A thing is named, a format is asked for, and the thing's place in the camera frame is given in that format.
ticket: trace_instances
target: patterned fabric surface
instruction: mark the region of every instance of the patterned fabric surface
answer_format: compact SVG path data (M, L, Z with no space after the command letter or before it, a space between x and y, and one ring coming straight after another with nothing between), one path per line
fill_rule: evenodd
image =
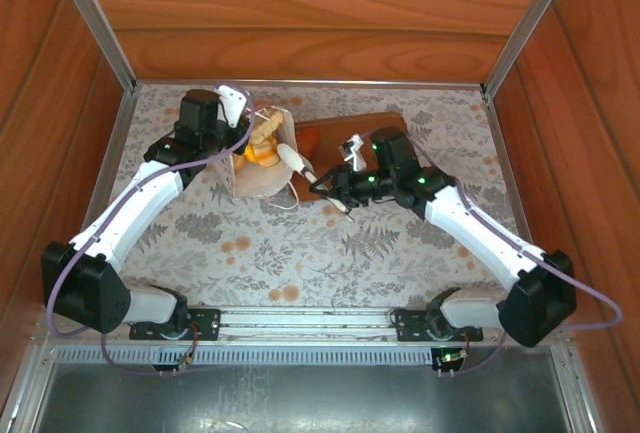
M112 198L130 181L147 147L171 130L189 88L142 87ZM281 105L296 121L401 112L439 166L515 231L479 92L299 86L251 91L258 103ZM270 201L294 203L288 191ZM147 229L122 275L130 284L174 288L190 303L225 306L418 307L451 286L497 285L453 238L393 202L351 215L355 223L323 201L283 211L264 200L233 199L208 167Z

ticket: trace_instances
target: wire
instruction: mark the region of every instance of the wire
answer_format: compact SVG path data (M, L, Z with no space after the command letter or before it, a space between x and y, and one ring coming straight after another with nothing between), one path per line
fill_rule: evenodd
M244 93L246 98L247 98L247 106L248 106L249 111L250 111L250 120L249 120L249 127L247 128L247 131L245 132L245 134L231 148L228 148L226 150L222 150L219 153L217 153L217 154L215 154L213 156L210 156L208 158L204 158L202 160L190 161L188 163L169 166L167 168L163 168L161 170L158 170L155 173L152 173L151 175L147 176L146 178L143 178L142 180L140 180L138 183L136 183L134 185L133 188L131 188L129 191L127 191L127 193L114 205L114 207L111 210L111 212L109 213L109 215L107 215L107 217L105 218L104 222L98 227L98 229L95 231L93 236L84 245L82 245L77 250L75 255L73 255L71 257L71 260L69 260L69 263L67 263L67 265L63 268L62 272L60 273L60 276L58 276L58 279L56 280L55 284L53 285L53 288L51 289L51 293L49 294L49 300L47 301L47 314L46 314L47 326L49 327L49 331L51 331L52 335L57 336L58 338L70 338L70 337L73 337L73 336L75 336L75 335L77 335L79 333L82 333L83 331L88 330L88 327L83 326L81 328L78 328L76 330L69 331L69 332L59 331L55 326L54 318L53 318L53 308L55 306L56 299L58 298L58 294L60 293L60 289L62 288L62 285L64 284L65 280L67 279L67 277L69 276L69 274L73 270L73 267L76 265L76 263L78 263L80 258L82 258L82 255L84 255L87 252L87 250L91 247L91 245L93 245L100 238L100 235L102 233L104 233L104 231L111 224L111 222L114 220L114 218L120 212L120 210L124 207L124 205L133 197L133 195L135 195L138 192L138 190L140 188L142 188L147 183L155 180L159 176L164 175L165 173L173 173L173 172L176 172L176 171L184 170L185 168L193 168L193 167L197 167L197 166L203 166L203 165L206 165L208 163L211 163L211 162L214 162L214 161L218 161L218 160L220 160L222 158L225 158L225 157L229 156L233 151L238 149L241 145L243 145L249 139L249 136L251 135L251 131L253 130L253 126L254 126L255 120L256 120L256 110L255 110L255 107L253 105L253 100L251 99L251 96L249 95L249 92L247 90L245 90L244 88L242 88L241 86L230 85L228 83L224 83L224 84L226 84L230 88L234 89L235 91L239 91L241 93Z
M422 146L416 140L414 140L413 138L409 137L409 141L411 141L413 146L415 146L415 148L427 159L427 161L429 163L431 163L433 166L437 167L436 163L433 161L431 156L425 151L424 148L422 148ZM601 302L606 303L607 305L609 305L611 307L611 309L616 314L616 316L611 320L600 321L600 322L596 322L596 323L569 323L569 324L566 324L566 325L560 325L559 329L561 329L561 330L600 330L600 329L603 329L603 328L611 328L612 326L615 326L615 325L617 325L618 323L620 323L622 321L622 318L624 316L622 314L622 309L620 308L620 306L615 301L613 301L611 298L609 298L605 294L600 293L598 290L596 290L594 288L591 288L588 285L585 285L584 283L576 280L575 278L572 278L571 276L569 276L566 273L564 273L564 272L560 271L559 269L557 269L555 266L544 262L543 260L541 260L537 256L531 254L527 250L523 250L518 243L516 243L508 235L506 235L502 231L500 231L499 228L497 228L493 224L491 224L491 222L489 222L484 217L484 215L482 213L480 213L481 210L473 203L473 201L471 201L471 199L469 199L469 196L468 196L468 194L466 192L466 189L465 189L464 185L462 184L462 182L458 178L455 178L455 182L456 182L456 187L458 188L458 192L460 194L460 199L462 200L462 204L464 205L465 209L467 210L467 213L469 213L476 220L478 220L485 228L487 228L489 231L491 231L494 235L496 235L498 238L500 238L502 241L504 241L511 248L513 248L514 250L518 251L522 256L524 256L528 260L534 262L537 266L539 266L541 268L544 268L545 270L547 270L552 275L557 276L558 278L560 278L561 280L569 283L570 285L572 285L572 286L574 286L574 287L576 287L576 288L588 293L589 295L591 295L594 298L600 300Z
M100 349L102 350L102 356L104 357L104 360L107 362L107 364L109 366L112 366L124 373L127 374L131 374L131 375L136 375L136 376L158 376L160 378L165 378L166 376L169 375L163 375L162 371L144 371L144 370L136 370L134 368L129 368L127 366L121 365L119 363L116 363L113 358L111 358L111 355L109 354L109 351L107 350L107 335L100 335ZM185 368L183 370L178 370L177 368L171 371L171 375L170 376L176 376L176 375L185 375L187 373L202 373L202 372L206 372L206 371L214 371L214 370L219 370L220 369L220 365L212 365L212 366L202 366L202 367L198 367L198 368Z
M260 118L262 118L263 120L267 120L267 121L271 120L271 118L269 118L269 117L268 117L268 116L266 116L266 115L263 115L262 113L260 113L260 111L256 111L256 115L258 115L258 116L259 116Z
M291 180L287 181L287 184L289 185L289 188L291 188L291 191L293 191L293 196L296 197L296 204L293 205L293 206L280 206L280 205L276 205L274 203L269 203L267 201L266 202L267 205L273 206L274 208L278 208L279 210L293 210L294 208L296 208L300 204L300 196L298 196L298 191L296 190L296 187L293 186L293 183L291 182Z
M455 378L456 376L462 376L462 375L466 375L467 373L472 373L474 371L479 371L482 370L484 368L487 367L487 365L489 365L493 360L495 360L498 356L498 354L502 351L502 347L504 346L504 342L507 339L507 333L504 332L502 333L502 337L500 338L500 341L498 342L498 346L496 346L496 348L491 352L491 354L489 356L487 356L484 360L482 360L480 363L478 363L477 365L474 365L470 368L465 368L464 370L459 370L454 372L453 370L451 370L450 374L449 374L449 378Z

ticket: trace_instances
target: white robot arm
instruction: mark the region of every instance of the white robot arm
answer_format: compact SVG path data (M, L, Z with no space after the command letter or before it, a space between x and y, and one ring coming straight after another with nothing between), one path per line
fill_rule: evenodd
M182 331L186 321L184 297L165 288L128 287L119 273L129 251L153 219L204 166L161 172L236 144L247 132L248 123L242 118L246 106L245 94L226 85L213 92L187 92L180 105L175 137L163 137L149 148L146 161L129 185L69 245L53 242L45 249L42 269L48 301L69 259L94 240L64 282L54 311L102 333L120 323L139 322L167 324L167 331L174 330L172 333ZM128 200L116 211L116 205L125 197Z
M433 338L468 327L504 328L516 341L532 347L575 311L575 288L543 267L572 275L567 255L560 251L548 255L517 237L467 198L455 178L435 166L421 167L410 140L398 128L377 130L371 141L377 169L355 167L357 149L349 146L359 148L362 142L352 137L343 147L351 151L345 156L351 164L331 169L312 182L310 190L342 203L340 209L346 212L367 206L370 199L393 197L462 243L504 288L453 288L438 295L425 318ZM309 177L296 152L283 145L278 152L291 168Z

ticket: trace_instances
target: cutting board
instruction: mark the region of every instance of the cutting board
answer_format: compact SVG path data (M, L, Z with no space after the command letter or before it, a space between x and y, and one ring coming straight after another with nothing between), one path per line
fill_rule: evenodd
M407 124L400 113L386 111L384 113L365 113L353 116L338 116L335 118L323 118L318 120L301 121L296 123L296 130L309 126L315 126L320 130L320 140L311 158L316 176L321 177L331 168L344 163L338 147L356 133L366 133L376 128L385 126L397 126L407 131ZM376 168L375 157L371 149L371 141L367 138L360 149L360 153L367 162L367 169ZM291 179L293 186L298 191L300 201L319 200L320 197L309 191L309 182L297 173Z

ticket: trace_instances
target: wooden enclosure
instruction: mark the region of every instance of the wooden enclosure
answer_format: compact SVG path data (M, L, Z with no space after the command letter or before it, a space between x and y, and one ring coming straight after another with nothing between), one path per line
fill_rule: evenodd
M577 337L607 431L640 425L638 38L636 0L554 0L495 99L534 239L625 314ZM578 299L574 322L613 315Z
M140 78L487 79L531 0L98 0Z
M532 0L97 0L138 79L484 83ZM640 9L553 0L493 99L534 240L617 301L577 335L607 431L640 425ZM78 231L123 90L73 0L0 0L0 400ZM579 295L572 321L611 312Z
M40 252L82 225L122 88L72 0L0 0L0 403L40 313Z

